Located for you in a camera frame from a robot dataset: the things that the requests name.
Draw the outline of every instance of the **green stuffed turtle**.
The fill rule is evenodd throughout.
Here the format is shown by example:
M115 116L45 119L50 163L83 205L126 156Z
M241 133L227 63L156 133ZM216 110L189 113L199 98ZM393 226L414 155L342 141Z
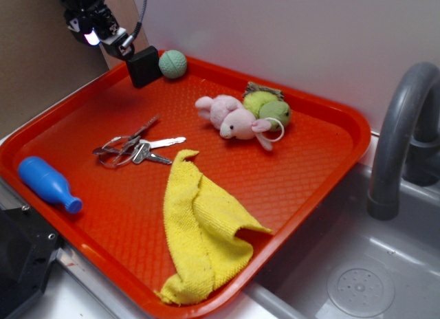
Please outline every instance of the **green stuffed turtle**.
M255 118L274 118L286 127L291 118L292 110L284 101L284 93L281 90L264 87L254 82L247 84L243 94L243 106L251 111ZM270 131L279 131L280 124L269 120L272 124Z

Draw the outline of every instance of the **sink basin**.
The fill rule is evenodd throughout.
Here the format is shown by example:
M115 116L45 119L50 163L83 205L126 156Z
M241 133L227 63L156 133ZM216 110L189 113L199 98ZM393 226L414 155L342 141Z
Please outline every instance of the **sink basin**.
M353 168L255 277L286 318L440 318L439 196L403 181L399 215L379 221L370 174Z

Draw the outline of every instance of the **yellow cloth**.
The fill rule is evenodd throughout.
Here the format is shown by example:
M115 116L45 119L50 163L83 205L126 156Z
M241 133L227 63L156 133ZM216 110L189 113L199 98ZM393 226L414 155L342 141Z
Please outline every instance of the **yellow cloth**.
M168 304L199 303L248 264L253 248L235 237L239 229L271 232L186 161L198 153L177 154L165 192L166 240L177 273L156 294Z

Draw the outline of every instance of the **orange plastic tray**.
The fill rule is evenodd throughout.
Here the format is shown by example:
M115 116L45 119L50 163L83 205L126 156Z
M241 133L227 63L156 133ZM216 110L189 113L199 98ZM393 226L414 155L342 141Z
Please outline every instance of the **orange plastic tray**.
M199 97L241 98L250 80L282 89L293 109L294 122L272 152L256 139L222 139L197 115ZM170 166L145 161L111 169L91 154L158 113L159 121L145 138L187 140L154 151L171 159L181 149L200 151L195 158L200 171L273 229L271 235L240 231L254 246L252 260L198 305L165 305L154 294L175 273L162 221ZM121 65L77 91L3 143L0 175L145 312L157 318L196 318L223 306L244 287L356 163L369 141L368 123L349 107L188 58L188 72L179 80L160 78L136 89ZM21 182L17 167L31 155L66 176L72 193L84 203L80 213L48 205Z

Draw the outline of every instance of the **sink drain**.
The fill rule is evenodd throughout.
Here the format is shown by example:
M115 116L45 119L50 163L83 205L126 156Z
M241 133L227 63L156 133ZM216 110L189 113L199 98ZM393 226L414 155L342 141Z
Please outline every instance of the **sink drain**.
M394 284L388 274L361 261L347 262L333 270L327 290L337 308L358 318L377 316L394 300Z

